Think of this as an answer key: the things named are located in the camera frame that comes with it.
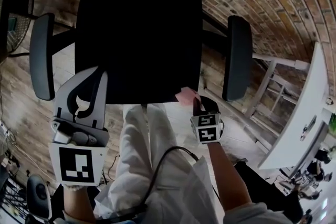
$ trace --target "wooden floor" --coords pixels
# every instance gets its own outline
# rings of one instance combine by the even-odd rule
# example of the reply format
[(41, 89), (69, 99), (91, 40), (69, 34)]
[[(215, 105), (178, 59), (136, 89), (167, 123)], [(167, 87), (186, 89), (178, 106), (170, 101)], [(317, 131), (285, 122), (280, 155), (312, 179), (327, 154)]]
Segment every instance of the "wooden floor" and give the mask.
[[(78, 3), (79, 0), (35, 0), (34, 15), (39, 16), (46, 12), (52, 12), (55, 14), (57, 21), (68, 25), (75, 25)], [(32, 25), (33, 22), (31, 22), (26, 38), (17, 49), (17, 52), (29, 51)], [(56, 91), (60, 85), (74, 75), (74, 66), (74, 45), (65, 48), (53, 56), (53, 73)], [(2, 94), (1, 113), (4, 123), (15, 134), (17, 146), (26, 152), (48, 177), (54, 178), (48, 151), (48, 143), (51, 142), (53, 137), (49, 126), (49, 119), (52, 117), (54, 103), (52, 101), (39, 100), (35, 96), (29, 74), (29, 57), (16, 59), (7, 58), (1, 65), (0, 71)], [(210, 89), (220, 94), (223, 85), (223, 74), (224, 61), (220, 55), (210, 49), (204, 48), (200, 94), (202, 94), (204, 81), (206, 81)], [(255, 90), (255, 87), (250, 87), (248, 89), (248, 95), (252, 96)], [(236, 102), (234, 105), (244, 110), (248, 102), (249, 99), (245, 98)], [(197, 156), (204, 155), (206, 159), (209, 160), (207, 147), (198, 145), (192, 133), (190, 126), (192, 108), (181, 107), (178, 103), (169, 103), (166, 105), (166, 109), (178, 144), (189, 148)], [(242, 127), (231, 119), (232, 116), (228, 111), (222, 109), (222, 116), (226, 125), (222, 138), (224, 149), (232, 158), (248, 158), (250, 166), (256, 168), (257, 164), (264, 157), (264, 153), (257, 148), (251, 139), (242, 131)], [(104, 165), (106, 175), (114, 157), (119, 152), (119, 134), (122, 125), (122, 106), (107, 105), (105, 127), (110, 133), (110, 141), (108, 144), (108, 156)], [(53, 184), (52, 180), (43, 174), (27, 155), (20, 152), (10, 143), (8, 146), (22, 165), (18, 173), (18, 178), (22, 183), (26, 181), (25, 170), (28, 169), (31, 173), (40, 174), (45, 180)], [(111, 178), (114, 178), (115, 167), (116, 166), (110, 171), (109, 175)], [(261, 174), (266, 177), (270, 172), (272, 171), (263, 172)]]

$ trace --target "white pants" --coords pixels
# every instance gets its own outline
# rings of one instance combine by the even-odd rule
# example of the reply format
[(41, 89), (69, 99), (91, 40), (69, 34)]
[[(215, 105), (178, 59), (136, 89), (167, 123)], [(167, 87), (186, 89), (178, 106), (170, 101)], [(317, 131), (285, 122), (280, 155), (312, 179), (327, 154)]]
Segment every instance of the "white pants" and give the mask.
[[(103, 218), (139, 205), (162, 155), (176, 146), (163, 104), (148, 104), (148, 128), (140, 105), (125, 105), (123, 117), (116, 179), (96, 198), (95, 214)], [(178, 150), (166, 155), (146, 202), (149, 209), (143, 223), (217, 223), (205, 159), (195, 166), (198, 169)]]

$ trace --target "brick wall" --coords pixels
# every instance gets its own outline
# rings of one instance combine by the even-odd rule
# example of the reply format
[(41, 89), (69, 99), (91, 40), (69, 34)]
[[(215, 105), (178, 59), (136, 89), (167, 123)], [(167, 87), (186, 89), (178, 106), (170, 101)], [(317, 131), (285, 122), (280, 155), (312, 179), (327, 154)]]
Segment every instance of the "brick wall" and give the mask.
[[(335, 93), (336, 0), (202, 0), (203, 9), (224, 25), (230, 15), (250, 24), (254, 51), (310, 62), (320, 41), (327, 62), (331, 94)], [(280, 67), (280, 75), (302, 85), (302, 72)]]

